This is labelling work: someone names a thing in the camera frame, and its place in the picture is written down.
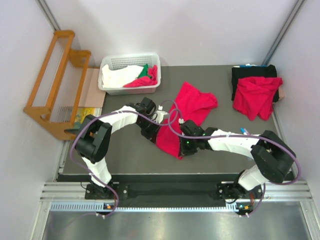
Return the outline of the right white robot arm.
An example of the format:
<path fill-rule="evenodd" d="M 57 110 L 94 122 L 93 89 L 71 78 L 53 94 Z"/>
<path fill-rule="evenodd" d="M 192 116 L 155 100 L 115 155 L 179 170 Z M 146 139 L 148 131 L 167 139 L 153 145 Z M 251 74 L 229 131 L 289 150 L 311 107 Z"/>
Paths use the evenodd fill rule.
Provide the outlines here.
<path fill-rule="evenodd" d="M 225 193 L 229 197 L 245 198 L 262 184 L 285 181 L 296 157 L 295 153 L 273 132 L 260 135 L 238 135 L 215 127 L 202 129 L 193 120 L 178 120 L 180 157 L 194 155 L 198 150 L 223 151 L 245 156 L 254 166 L 243 170 Z"/>

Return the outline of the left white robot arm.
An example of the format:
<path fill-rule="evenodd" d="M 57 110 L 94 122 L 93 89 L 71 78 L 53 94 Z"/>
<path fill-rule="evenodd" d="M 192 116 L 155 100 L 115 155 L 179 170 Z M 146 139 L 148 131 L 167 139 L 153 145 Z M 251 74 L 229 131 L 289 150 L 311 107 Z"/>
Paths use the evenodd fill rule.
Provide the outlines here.
<path fill-rule="evenodd" d="M 109 198 L 114 191 L 112 176 L 108 170 L 105 156 L 108 152 L 111 135 L 128 126 L 136 124 L 140 133 L 152 143 L 169 113 L 162 106 L 145 97 L 140 103 L 128 103 L 93 122 L 79 137 L 75 144 L 76 152 L 85 162 L 91 175 L 91 185 L 102 198 Z"/>

